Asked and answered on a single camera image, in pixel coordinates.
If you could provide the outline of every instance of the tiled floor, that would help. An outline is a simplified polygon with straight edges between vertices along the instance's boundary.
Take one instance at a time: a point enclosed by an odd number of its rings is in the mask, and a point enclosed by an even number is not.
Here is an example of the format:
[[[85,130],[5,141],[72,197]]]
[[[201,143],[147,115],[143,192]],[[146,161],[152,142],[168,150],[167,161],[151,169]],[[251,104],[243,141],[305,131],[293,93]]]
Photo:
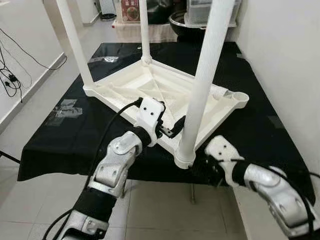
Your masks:
[[[81,42],[89,59],[101,42],[117,42],[117,37],[110,22],[97,21],[85,29]],[[0,135],[0,149],[16,158],[79,74],[65,39],[62,47],[69,57],[67,64],[53,73]],[[73,206],[85,177],[57,173],[16,182],[17,172],[16,163],[1,158],[0,240],[41,240],[49,224]],[[184,183],[128,180],[125,192],[113,210],[105,239],[246,239],[230,188],[196,185],[195,205]]]

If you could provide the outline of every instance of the black tablecloth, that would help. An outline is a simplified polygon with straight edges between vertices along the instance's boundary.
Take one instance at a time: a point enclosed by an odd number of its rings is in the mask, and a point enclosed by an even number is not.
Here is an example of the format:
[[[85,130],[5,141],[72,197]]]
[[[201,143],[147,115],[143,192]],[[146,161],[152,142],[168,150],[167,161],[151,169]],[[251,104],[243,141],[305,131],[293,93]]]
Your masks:
[[[154,43],[150,45],[150,50],[155,60],[195,75],[201,51],[200,44]],[[302,157],[250,65],[246,60],[237,57],[237,53],[240,51],[235,43],[224,44],[213,82],[231,91],[248,94],[250,101],[244,109],[235,110],[206,143],[216,135],[223,135],[247,160],[283,169],[308,199],[314,202],[315,195],[310,177],[298,173],[307,170]],[[119,59],[113,63],[90,63],[89,67],[95,81],[138,61],[141,57],[141,44],[103,43],[93,55],[101,56]],[[64,99],[77,100],[74,107],[82,108],[82,115],[78,118],[65,118],[57,126],[47,124],[52,114],[48,116],[22,151],[19,181],[48,173],[88,173],[103,129],[115,112],[94,97],[86,97],[82,86],[82,79],[78,76],[57,104],[59,106]],[[120,117],[105,138],[104,145],[107,146],[114,137],[125,133],[129,126],[130,123]],[[206,143],[197,151],[197,161],[203,160]],[[179,169],[174,164],[173,156],[159,145],[143,151],[131,167],[129,179],[206,183],[191,171]]]

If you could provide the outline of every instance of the black cable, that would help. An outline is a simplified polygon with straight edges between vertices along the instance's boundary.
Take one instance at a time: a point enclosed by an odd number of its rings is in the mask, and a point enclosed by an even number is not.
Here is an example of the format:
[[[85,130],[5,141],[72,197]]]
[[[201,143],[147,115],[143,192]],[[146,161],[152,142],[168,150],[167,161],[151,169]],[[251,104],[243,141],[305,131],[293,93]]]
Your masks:
[[[112,123],[113,123],[113,122],[115,121],[115,119],[116,119],[120,114],[122,114],[126,109],[128,109],[128,108],[130,108],[130,107],[132,107],[132,106],[140,107],[142,100],[143,100],[143,99],[140,97],[138,100],[136,100],[136,101],[134,101],[134,102],[132,102],[132,103],[129,103],[128,105],[124,106],[120,111],[118,111],[118,112],[111,118],[111,120],[109,121],[108,125],[105,127],[105,129],[104,129],[104,131],[103,131],[103,135],[102,135],[102,137],[101,137],[101,139],[100,139],[100,141],[99,141],[98,148],[97,148],[97,150],[96,150],[96,152],[95,152],[95,155],[94,155],[94,158],[93,158],[93,161],[92,161],[90,170],[89,170],[89,172],[88,172],[88,177],[87,177],[87,179],[86,179],[86,181],[85,181],[85,184],[84,184],[84,188],[83,188],[83,189],[85,189],[85,188],[88,186],[88,184],[89,184],[90,178],[91,178],[91,176],[92,176],[92,174],[93,174],[93,171],[94,171],[94,167],[95,167],[96,162],[97,162],[97,160],[98,160],[98,155],[99,155],[100,148],[101,148],[101,146],[102,146],[102,144],[103,144],[103,141],[104,141],[104,139],[105,139],[105,137],[106,137],[106,135],[107,135],[107,133],[108,133],[108,131],[109,131]],[[60,219],[62,219],[64,216],[70,214],[71,211],[72,211],[72,209],[70,209],[70,210],[66,211],[64,214],[60,215],[60,216],[48,227],[48,229],[46,230],[46,232],[45,232],[42,240],[47,240],[47,236],[48,236],[50,230],[54,227],[54,225],[57,224],[57,222],[58,222]]]
[[[237,162],[237,163],[243,163],[244,162],[243,160],[238,160],[238,159],[232,159],[231,161],[232,162]],[[300,196],[300,198],[301,198],[301,200],[302,200],[302,202],[304,204],[305,210],[306,210],[306,214],[307,214],[307,218],[308,218],[307,221],[308,221],[308,227],[309,227],[309,236],[312,238],[312,236],[314,234],[313,214],[311,213],[310,206],[309,206],[307,198],[300,191],[298,186],[296,186],[296,184],[293,181],[289,180],[286,176],[284,176],[283,174],[281,174],[281,173],[277,172],[276,170],[270,168],[269,166],[265,166],[265,165],[263,165],[261,163],[257,163],[257,162],[250,162],[250,161],[246,161],[246,162],[249,163],[249,164],[253,164],[253,165],[259,166],[261,168],[267,169],[270,172],[278,175],[279,177],[281,177],[285,181],[287,181],[289,183],[289,185],[298,193],[298,195]]]
[[[17,164],[20,164],[20,161],[19,161],[18,159],[16,159],[15,157],[13,157],[13,156],[5,153],[4,151],[1,151],[1,150],[0,150],[0,157],[1,157],[1,156],[5,156],[7,159],[10,159],[10,160],[16,162]]]
[[[37,64],[39,64],[41,67],[44,67],[45,69],[48,69],[48,70],[52,70],[52,71],[55,71],[55,70],[58,70],[60,69],[68,60],[68,57],[65,56],[64,57],[64,61],[60,64],[60,66],[56,67],[56,68],[50,68],[50,67],[47,67],[43,64],[41,64],[34,56],[32,56],[30,53],[28,53],[27,51],[25,51],[20,45],[19,43],[17,43],[16,40],[14,40],[11,36],[9,36],[2,28],[0,28],[0,31],[6,35],[11,41],[13,41],[25,54],[27,54],[30,58],[32,58]]]
[[[87,179],[86,179],[86,181],[85,181],[84,188],[86,188],[86,187],[88,186],[89,181],[90,181],[90,178],[91,178],[92,174],[94,173],[95,166],[96,166],[96,163],[97,163],[97,160],[98,160],[98,155],[99,155],[100,148],[101,148],[101,146],[102,146],[102,144],[103,144],[103,141],[104,141],[104,139],[105,139],[105,137],[106,137],[106,135],[107,135],[107,133],[108,133],[108,131],[109,131],[112,123],[113,123],[114,120],[115,120],[120,114],[122,114],[126,109],[128,109],[128,108],[130,108],[130,107],[132,107],[132,106],[140,107],[141,102],[142,102],[142,98],[140,97],[138,100],[136,100],[136,101],[134,101],[134,102],[132,102],[132,103],[129,103],[128,105],[124,106],[120,111],[118,111],[118,112],[116,113],[116,115],[114,115],[114,116],[111,118],[111,120],[109,121],[108,125],[105,127],[105,129],[104,129],[104,131],[103,131],[103,134],[102,134],[102,137],[101,137],[101,139],[100,139],[100,141],[99,141],[98,148],[97,148],[97,150],[96,150],[96,152],[95,152],[95,155],[94,155],[93,162],[92,162],[92,164],[91,164],[90,170],[89,170],[89,172],[88,172],[88,177],[87,177]]]
[[[320,179],[320,175],[317,174],[317,173],[315,173],[315,172],[309,171],[309,174],[310,174],[311,176],[315,176],[315,177],[317,177],[318,179]]]
[[[6,49],[4,43],[1,41],[1,39],[0,39],[0,44],[2,45],[2,47],[3,47],[3,49],[6,51],[6,53],[7,53],[12,59],[14,59],[15,62],[16,62],[16,63],[25,71],[25,73],[29,76],[29,78],[30,78],[30,84],[29,84],[29,86],[25,87],[22,82],[21,82],[21,84],[22,84],[23,88],[25,88],[25,89],[30,88],[30,87],[32,86],[32,76],[30,75],[30,73],[29,73],[29,72],[25,69],[25,67],[22,66],[22,64],[8,51],[8,49]]]
[[[5,76],[7,79],[9,79],[8,76],[5,75],[5,74],[1,71],[1,69],[0,69],[0,73],[1,73],[3,76]],[[9,96],[9,98],[13,98],[13,97],[16,95],[17,90],[15,90],[15,92],[14,92],[13,95],[10,95],[10,93],[9,93],[8,90],[7,90],[7,86],[4,84],[4,82],[2,81],[2,78],[1,78],[1,77],[0,77],[0,82],[2,83],[2,85],[3,85],[3,87],[4,87],[4,90],[5,90],[6,94]]]
[[[53,221],[53,223],[51,223],[51,225],[48,227],[48,229],[45,231],[45,234],[43,235],[42,240],[47,240],[47,236],[50,233],[51,229],[61,220],[63,219],[65,216],[69,215],[71,213],[72,209],[69,209],[68,211],[66,211],[65,213],[61,214],[56,220]]]
[[[3,71],[7,71],[7,72],[9,72],[11,75],[14,76],[14,74],[13,74],[13,73],[9,70],[9,68],[6,66],[6,61],[5,61],[5,58],[4,58],[4,55],[3,55],[3,52],[2,52],[1,46],[0,46],[0,55],[1,55],[1,58],[2,58],[2,60],[0,60],[0,62],[3,64],[3,68],[0,69],[0,73],[1,73],[3,76],[5,76],[5,77],[11,82],[11,79],[10,79],[7,75],[5,75],[5,74],[3,73]],[[10,85],[8,85],[9,88],[15,90],[15,91],[14,91],[14,94],[13,94],[13,95],[10,95],[9,92],[8,92],[8,90],[7,90],[7,85],[4,84],[4,82],[2,81],[1,78],[0,78],[0,80],[1,80],[1,83],[2,83],[2,85],[3,85],[3,87],[4,87],[4,89],[5,89],[6,94],[7,94],[10,98],[13,98],[13,97],[17,94],[17,89],[20,90],[20,100],[21,100],[21,103],[22,103],[22,90],[21,90],[21,83],[20,83],[20,81],[17,79],[19,88],[17,88],[17,86],[16,86],[14,83],[12,83],[12,84],[14,85],[14,88],[11,87]]]

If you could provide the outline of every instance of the cardboard box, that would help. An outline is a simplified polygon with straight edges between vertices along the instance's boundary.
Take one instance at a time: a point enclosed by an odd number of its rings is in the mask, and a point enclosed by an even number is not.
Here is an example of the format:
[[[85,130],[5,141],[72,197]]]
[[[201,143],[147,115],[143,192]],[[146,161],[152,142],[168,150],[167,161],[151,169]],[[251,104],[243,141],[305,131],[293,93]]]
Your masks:
[[[139,0],[120,0],[122,21],[125,23],[139,23]]]

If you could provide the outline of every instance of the white wall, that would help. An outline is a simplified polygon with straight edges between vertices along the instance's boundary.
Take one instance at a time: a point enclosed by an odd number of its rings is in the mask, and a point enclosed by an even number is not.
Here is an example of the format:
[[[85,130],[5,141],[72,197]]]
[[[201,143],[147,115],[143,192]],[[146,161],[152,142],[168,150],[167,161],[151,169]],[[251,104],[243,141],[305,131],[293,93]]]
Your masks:
[[[41,0],[11,0],[10,3],[0,6],[0,28],[6,31],[26,51],[46,66],[51,66],[63,54]],[[46,72],[46,69],[37,65],[22,53],[2,33],[0,33],[0,40],[30,73],[32,77],[31,87],[33,87]],[[28,75],[5,52],[4,58],[9,69],[27,87],[30,83]],[[23,89],[23,95],[30,89]],[[19,94],[14,98],[9,98],[3,86],[0,86],[0,123],[19,102]]]
[[[74,25],[76,29],[82,29],[83,28],[83,23],[82,23],[82,18],[80,16],[80,11],[78,7],[77,0],[67,0],[68,6],[70,8],[70,12],[72,15],[72,19],[74,22]],[[64,38],[66,34],[65,26],[63,24],[57,1],[56,0],[44,0],[43,1],[45,10],[49,16],[50,22],[53,26],[53,29],[56,33],[56,35],[59,38]]]
[[[237,22],[233,39],[308,168],[319,173],[320,1],[242,0]],[[313,183],[320,189],[317,180]],[[235,195],[248,239],[287,239],[272,223],[268,208],[251,197],[254,193],[239,191]]]
[[[92,23],[97,17],[98,10],[95,6],[95,0],[76,0],[78,3],[82,22],[84,24]]]

